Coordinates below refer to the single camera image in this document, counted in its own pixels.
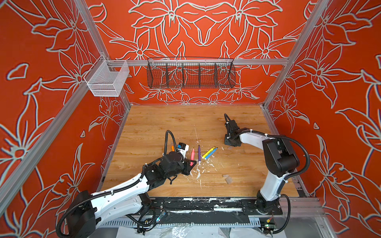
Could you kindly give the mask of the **pink pen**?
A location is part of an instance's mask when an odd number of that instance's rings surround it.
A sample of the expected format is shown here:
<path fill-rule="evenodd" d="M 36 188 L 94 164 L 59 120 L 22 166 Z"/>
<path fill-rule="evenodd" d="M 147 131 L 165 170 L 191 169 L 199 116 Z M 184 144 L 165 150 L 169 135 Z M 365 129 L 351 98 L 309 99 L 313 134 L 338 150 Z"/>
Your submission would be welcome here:
<path fill-rule="evenodd" d="M 193 148 L 191 151 L 191 163 L 190 163 L 191 166 L 194 165 L 194 158 L 195 158 L 195 149 Z"/>

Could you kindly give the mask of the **purple pen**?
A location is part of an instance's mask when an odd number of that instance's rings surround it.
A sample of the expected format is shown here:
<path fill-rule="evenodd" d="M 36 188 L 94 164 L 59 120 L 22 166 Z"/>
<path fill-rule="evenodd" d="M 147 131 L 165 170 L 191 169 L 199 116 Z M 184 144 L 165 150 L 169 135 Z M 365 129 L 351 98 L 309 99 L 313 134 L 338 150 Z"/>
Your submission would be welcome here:
<path fill-rule="evenodd" d="M 198 152 L 198 162 L 200 163 L 201 159 L 202 159 L 202 156 L 201 156 L 201 146 L 200 145 L 198 146 L 197 152 Z"/>

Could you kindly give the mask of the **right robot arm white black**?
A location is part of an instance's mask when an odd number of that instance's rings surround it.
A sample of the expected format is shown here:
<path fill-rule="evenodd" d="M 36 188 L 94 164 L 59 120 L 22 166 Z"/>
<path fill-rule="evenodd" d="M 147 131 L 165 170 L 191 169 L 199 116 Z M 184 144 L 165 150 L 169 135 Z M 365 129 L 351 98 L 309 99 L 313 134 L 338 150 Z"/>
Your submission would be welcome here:
<path fill-rule="evenodd" d="M 298 141 L 283 135 L 270 135 L 249 128 L 239 128 L 235 120 L 224 114 L 227 133 L 224 144 L 239 147 L 249 144 L 263 150 L 268 174 L 264 185 L 257 193 L 256 210 L 260 214 L 268 214 L 279 204 L 281 191 L 286 182 L 307 171 L 311 158 L 306 148 Z M 292 147 L 292 143 L 300 147 L 306 158 L 304 167 L 297 171 L 300 160 Z"/>

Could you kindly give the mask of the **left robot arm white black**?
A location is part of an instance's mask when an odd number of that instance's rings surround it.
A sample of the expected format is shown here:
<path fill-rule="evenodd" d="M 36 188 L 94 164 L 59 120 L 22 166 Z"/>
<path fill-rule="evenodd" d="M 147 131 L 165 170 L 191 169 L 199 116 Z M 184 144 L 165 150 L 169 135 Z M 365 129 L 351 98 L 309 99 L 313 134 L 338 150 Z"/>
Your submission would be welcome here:
<path fill-rule="evenodd" d="M 188 176 L 196 161 L 186 158 L 189 146 L 176 144 L 164 149 L 161 158 L 145 164 L 133 178 L 101 192 L 80 192 L 56 225 L 59 238 L 87 238 L 100 226 L 122 216 L 143 214 L 150 209 L 148 192 L 173 182 L 179 174 Z"/>

